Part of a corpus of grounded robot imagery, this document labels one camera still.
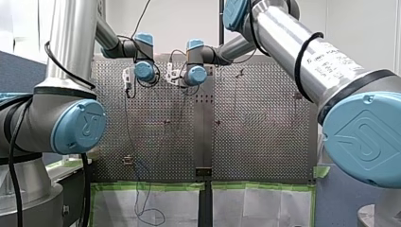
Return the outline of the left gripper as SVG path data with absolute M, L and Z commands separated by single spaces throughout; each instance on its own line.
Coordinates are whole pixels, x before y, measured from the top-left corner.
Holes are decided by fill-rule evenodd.
M 161 78 L 161 71 L 159 69 L 159 67 L 157 66 L 157 64 L 153 65 L 156 68 L 156 73 L 155 73 L 155 80 L 153 82 L 147 82 L 146 84 L 142 83 L 141 80 L 136 79 L 137 83 L 143 87 L 143 88 L 152 88 L 154 86 L 156 86 Z

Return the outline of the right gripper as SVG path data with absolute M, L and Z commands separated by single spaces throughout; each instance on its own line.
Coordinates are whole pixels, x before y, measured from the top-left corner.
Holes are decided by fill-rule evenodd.
M 198 92 L 199 89 L 200 89 L 199 85 L 183 88 L 182 89 L 182 94 L 184 96 L 193 96 Z

